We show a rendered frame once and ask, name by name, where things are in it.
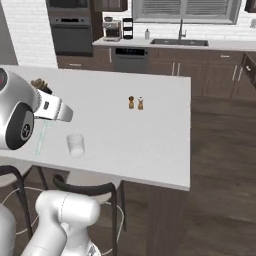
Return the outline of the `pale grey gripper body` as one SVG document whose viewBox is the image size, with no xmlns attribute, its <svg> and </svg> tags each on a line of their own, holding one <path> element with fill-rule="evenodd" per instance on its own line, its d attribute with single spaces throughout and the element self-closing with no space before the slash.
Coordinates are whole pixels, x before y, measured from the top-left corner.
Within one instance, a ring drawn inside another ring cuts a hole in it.
<svg viewBox="0 0 256 256">
<path fill-rule="evenodd" d="M 73 110 L 58 97 L 56 97 L 55 118 L 64 122 L 70 122 L 73 118 Z"/>
</svg>

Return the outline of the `clear glass cup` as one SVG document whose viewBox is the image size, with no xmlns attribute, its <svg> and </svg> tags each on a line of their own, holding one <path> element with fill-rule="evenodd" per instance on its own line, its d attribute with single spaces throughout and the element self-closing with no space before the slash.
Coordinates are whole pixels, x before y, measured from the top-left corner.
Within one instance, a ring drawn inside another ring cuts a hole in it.
<svg viewBox="0 0 256 256">
<path fill-rule="evenodd" d="M 67 136 L 69 153 L 73 157 L 81 157 L 85 153 L 84 138 L 82 134 L 72 133 Z"/>
</svg>

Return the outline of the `pale green straw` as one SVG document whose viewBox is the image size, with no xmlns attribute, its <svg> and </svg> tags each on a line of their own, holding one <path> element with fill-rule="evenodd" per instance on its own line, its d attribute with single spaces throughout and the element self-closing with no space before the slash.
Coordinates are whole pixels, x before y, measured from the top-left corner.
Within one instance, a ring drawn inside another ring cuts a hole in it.
<svg viewBox="0 0 256 256">
<path fill-rule="evenodd" d="M 45 120 L 44 123 L 43 123 L 43 127 L 42 127 L 42 130 L 41 130 L 40 136 L 39 136 L 39 141 L 38 141 L 38 145 L 37 145 L 37 149 L 36 149 L 36 155 L 37 156 L 40 155 L 47 129 L 51 128 L 52 125 L 53 125 L 53 122 L 50 121 L 50 120 Z"/>
</svg>

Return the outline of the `brown lumpy object in bowl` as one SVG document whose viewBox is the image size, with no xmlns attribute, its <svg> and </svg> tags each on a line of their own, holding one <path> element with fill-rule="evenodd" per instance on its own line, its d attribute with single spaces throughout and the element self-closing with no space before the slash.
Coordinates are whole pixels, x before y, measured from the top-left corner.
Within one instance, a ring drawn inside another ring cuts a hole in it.
<svg viewBox="0 0 256 256">
<path fill-rule="evenodd" d="M 31 85 L 47 94 L 52 94 L 52 90 L 48 87 L 48 84 L 41 78 L 32 80 Z"/>
</svg>

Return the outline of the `black-backed white stool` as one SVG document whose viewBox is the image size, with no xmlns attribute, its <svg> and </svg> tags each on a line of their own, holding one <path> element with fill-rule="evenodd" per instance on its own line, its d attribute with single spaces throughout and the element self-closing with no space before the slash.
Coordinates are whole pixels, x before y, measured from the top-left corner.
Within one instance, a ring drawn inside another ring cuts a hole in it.
<svg viewBox="0 0 256 256">
<path fill-rule="evenodd" d="M 109 175 L 72 171 L 67 179 L 55 174 L 53 183 L 62 191 L 91 196 L 100 205 L 108 204 L 111 206 L 112 248 L 107 253 L 117 256 L 121 230 L 127 230 L 124 181 Z"/>
<path fill-rule="evenodd" d="M 26 193 L 25 193 L 25 186 L 24 186 L 25 178 L 20 174 L 18 169 L 14 166 L 11 166 L 11 165 L 0 166 L 0 176 L 7 175 L 7 174 L 13 174 L 17 179 L 17 185 L 18 185 L 17 190 L 20 192 L 20 202 L 24 211 L 28 237 L 31 238 L 33 235 L 33 232 L 32 232 L 32 225 L 30 220 Z"/>
</svg>

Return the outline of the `grey dishwasher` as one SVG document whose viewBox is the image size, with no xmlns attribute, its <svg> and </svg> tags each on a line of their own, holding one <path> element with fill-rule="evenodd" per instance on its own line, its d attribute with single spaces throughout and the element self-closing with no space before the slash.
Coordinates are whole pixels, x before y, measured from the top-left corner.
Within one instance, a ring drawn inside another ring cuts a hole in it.
<svg viewBox="0 0 256 256">
<path fill-rule="evenodd" d="M 147 72 L 148 51 L 138 47 L 116 47 L 113 53 L 113 65 L 116 72 Z"/>
</svg>

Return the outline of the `silver coffee machine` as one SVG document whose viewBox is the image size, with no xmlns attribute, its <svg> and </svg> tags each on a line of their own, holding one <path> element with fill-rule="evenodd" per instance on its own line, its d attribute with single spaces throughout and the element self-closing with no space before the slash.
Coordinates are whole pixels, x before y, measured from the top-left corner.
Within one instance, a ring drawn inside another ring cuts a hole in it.
<svg viewBox="0 0 256 256">
<path fill-rule="evenodd" d="M 106 16 L 103 21 L 104 41 L 118 42 L 121 39 L 121 21 Z"/>
</svg>

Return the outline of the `dark wood upper cupboard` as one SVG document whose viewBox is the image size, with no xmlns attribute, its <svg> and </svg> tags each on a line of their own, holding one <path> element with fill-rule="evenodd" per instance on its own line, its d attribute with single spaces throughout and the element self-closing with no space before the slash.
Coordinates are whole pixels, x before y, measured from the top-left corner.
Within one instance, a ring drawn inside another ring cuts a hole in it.
<svg viewBox="0 0 256 256">
<path fill-rule="evenodd" d="M 128 0 L 92 0 L 97 12 L 123 12 L 128 9 Z"/>
<path fill-rule="evenodd" d="M 245 11 L 248 13 L 256 13 L 256 0 L 247 0 Z"/>
</svg>

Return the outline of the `steel sink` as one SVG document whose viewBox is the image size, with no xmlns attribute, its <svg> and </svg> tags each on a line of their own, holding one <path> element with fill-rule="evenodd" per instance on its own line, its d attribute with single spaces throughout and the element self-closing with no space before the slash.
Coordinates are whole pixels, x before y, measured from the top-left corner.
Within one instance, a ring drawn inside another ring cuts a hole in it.
<svg viewBox="0 0 256 256">
<path fill-rule="evenodd" d="M 150 44 L 157 45 L 182 45 L 182 46 L 209 46 L 207 40 L 178 40 L 178 39 L 153 39 Z"/>
</svg>

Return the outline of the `dark tap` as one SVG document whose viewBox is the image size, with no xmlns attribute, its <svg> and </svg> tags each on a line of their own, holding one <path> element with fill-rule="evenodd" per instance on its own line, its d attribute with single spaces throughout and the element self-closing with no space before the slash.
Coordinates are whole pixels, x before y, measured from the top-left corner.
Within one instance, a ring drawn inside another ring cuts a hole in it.
<svg viewBox="0 0 256 256">
<path fill-rule="evenodd" d="M 182 40 L 186 37 L 187 31 L 183 30 L 183 19 L 180 20 L 180 27 L 179 27 L 179 33 L 178 33 L 178 40 Z"/>
</svg>

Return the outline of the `dark wood lower cupboards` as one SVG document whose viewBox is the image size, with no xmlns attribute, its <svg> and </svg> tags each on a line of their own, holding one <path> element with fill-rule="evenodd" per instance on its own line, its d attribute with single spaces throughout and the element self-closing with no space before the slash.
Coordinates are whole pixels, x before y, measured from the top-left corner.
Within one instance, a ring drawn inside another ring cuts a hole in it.
<svg viewBox="0 0 256 256">
<path fill-rule="evenodd" d="M 91 57 L 59 56 L 62 69 L 112 71 L 116 47 L 95 46 Z M 183 76 L 191 79 L 194 97 L 256 102 L 256 52 L 145 48 L 145 74 Z"/>
</svg>

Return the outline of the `dark wood island base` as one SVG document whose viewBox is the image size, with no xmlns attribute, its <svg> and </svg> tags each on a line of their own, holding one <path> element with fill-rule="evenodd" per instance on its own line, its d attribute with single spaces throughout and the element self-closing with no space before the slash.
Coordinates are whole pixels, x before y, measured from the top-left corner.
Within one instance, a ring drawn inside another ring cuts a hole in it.
<svg viewBox="0 0 256 256">
<path fill-rule="evenodd" d="M 146 256 L 178 256 L 187 197 L 186 191 L 149 187 Z"/>
</svg>

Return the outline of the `window with blinds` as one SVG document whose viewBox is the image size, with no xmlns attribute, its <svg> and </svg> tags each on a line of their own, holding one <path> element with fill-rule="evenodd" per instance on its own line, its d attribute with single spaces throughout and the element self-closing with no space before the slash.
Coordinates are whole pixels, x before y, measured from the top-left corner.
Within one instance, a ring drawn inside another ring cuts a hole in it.
<svg viewBox="0 0 256 256">
<path fill-rule="evenodd" d="M 237 22 L 242 0 L 132 0 L 137 23 L 228 24 Z"/>
</svg>

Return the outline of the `black wall oven stack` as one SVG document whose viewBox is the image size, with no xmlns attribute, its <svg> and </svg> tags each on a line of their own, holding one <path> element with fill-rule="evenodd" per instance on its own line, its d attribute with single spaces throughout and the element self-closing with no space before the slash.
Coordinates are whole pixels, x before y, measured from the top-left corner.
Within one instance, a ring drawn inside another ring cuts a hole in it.
<svg viewBox="0 0 256 256">
<path fill-rule="evenodd" d="M 92 56 L 88 0 L 46 0 L 55 53 Z"/>
</svg>

